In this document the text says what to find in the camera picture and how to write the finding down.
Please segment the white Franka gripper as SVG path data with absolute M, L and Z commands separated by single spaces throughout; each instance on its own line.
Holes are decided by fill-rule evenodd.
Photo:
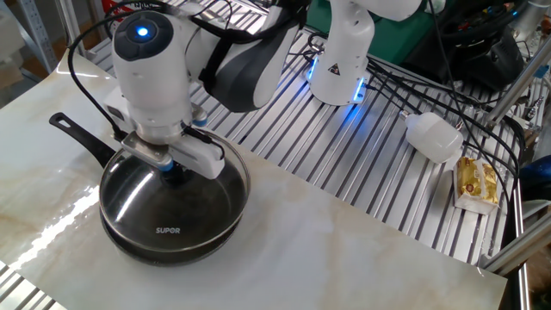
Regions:
M 115 88 L 102 106 L 128 136 L 121 141 L 121 147 L 135 157 L 161 171 L 172 170 L 175 180 L 182 180 L 184 168 L 192 170 L 207 179 L 215 179 L 225 167 L 225 155 L 222 147 L 213 142 L 184 133 L 181 130 L 175 140 L 170 142 L 149 142 L 139 136 L 140 124 L 131 117 L 130 102 L 123 97 L 121 88 Z

